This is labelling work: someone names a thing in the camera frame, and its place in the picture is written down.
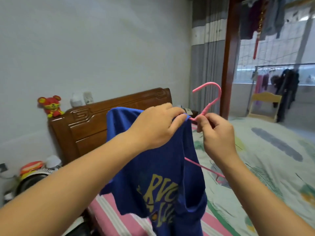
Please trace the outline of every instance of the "hanger hook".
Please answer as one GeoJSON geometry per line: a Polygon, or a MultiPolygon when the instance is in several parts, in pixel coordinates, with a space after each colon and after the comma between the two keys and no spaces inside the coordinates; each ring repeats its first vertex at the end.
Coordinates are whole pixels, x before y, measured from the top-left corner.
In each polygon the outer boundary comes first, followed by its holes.
{"type": "Polygon", "coordinates": [[[209,108],[210,108],[213,104],[215,104],[215,103],[221,98],[221,94],[222,94],[221,87],[220,87],[220,85],[218,85],[218,84],[215,83],[215,82],[208,82],[208,83],[205,83],[205,84],[203,84],[203,85],[201,85],[201,86],[195,88],[192,92],[195,93],[195,92],[199,91],[200,89],[202,89],[202,88],[204,88],[204,87],[206,87],[206,86],[208,86],[208,85],[215,85],[215,86],[217,86],[217,87],[218,87],[219,94],[218,94],[218,97],[217,97],[215,100],[213,100],[211,103],[209,103],[209,104],[204,108],[204,110],[201,112],[201,114],[199,114],[199,115],[205,115],[205,114],[208,112],[209,108]]]}

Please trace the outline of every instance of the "red bear toy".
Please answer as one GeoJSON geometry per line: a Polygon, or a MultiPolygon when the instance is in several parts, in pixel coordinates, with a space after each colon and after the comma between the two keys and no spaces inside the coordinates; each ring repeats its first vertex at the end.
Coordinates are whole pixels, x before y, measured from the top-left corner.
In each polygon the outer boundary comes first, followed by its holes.
{"type": "Polygon", "coordinates": [[[52,98],[45,98],[40,97],[37,99],[37,102],[43,105],[45,108],[45,112],[49,118],[56,117],[58,115],[64,114],[63,111],[60,110],[60,103],[61,97],[54,95],[52,98]]]}

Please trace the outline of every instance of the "toy ear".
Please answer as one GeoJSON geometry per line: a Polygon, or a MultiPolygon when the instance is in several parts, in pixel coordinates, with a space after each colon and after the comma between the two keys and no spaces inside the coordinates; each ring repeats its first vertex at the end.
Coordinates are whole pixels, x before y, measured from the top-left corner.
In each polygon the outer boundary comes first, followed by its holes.
{"type": "Polygon", "coordinates": [[[46,101],[45,97],[40,97],[37,99],[37,102],[39,102],[39,103],[44,103],[45,101],[46,101]]]}
{"type": "Polygon", "coordinates": [[[61,100],[61,97],[59,97],[58,95],[54,95],[53,98],[57,99],[58,101],[61,100]]]}

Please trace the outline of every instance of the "gray curtain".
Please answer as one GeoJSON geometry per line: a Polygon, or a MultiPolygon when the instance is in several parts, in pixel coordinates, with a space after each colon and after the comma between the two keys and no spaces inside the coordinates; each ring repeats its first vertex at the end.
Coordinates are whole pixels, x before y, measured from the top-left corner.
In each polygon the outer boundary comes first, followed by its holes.
{"type": "MultiPolygon", "coordinates": [[[[192,93],[206,82],[221,86],[229,0],[193,0],[189,107],[201,111],[218,96],[215,86],[192,93]]],[[[210,112],[219,114],[220,102],[210,112]]]]}

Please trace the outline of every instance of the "yellow chair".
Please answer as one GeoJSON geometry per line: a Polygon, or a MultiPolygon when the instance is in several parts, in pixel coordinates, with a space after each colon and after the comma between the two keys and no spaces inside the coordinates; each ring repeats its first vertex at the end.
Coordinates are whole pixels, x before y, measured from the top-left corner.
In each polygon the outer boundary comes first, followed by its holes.
{"type": "Polygon", "coordinates": [[[256,93],[253,94],[250,100],[250,111],[247,115],[247,117],[251,117],[251,118],[260,118],[269,122],[276,122],[277,121],[277,114],[279,111],[279,106],[280,106],[280,102],[281,102],[281,97],[280,95],[275,95],[269,92],[264,92],[264,93],[256,93]],[[268,102],[268,103],[278,103],[278,107],[276,110],[276,114],[274,117],[268,117],[265,115],[259,115],[259,114],[253,114],[252,110],[253,110],[253,103],[254,101],[262,101],[262,102],[268,102]]]}

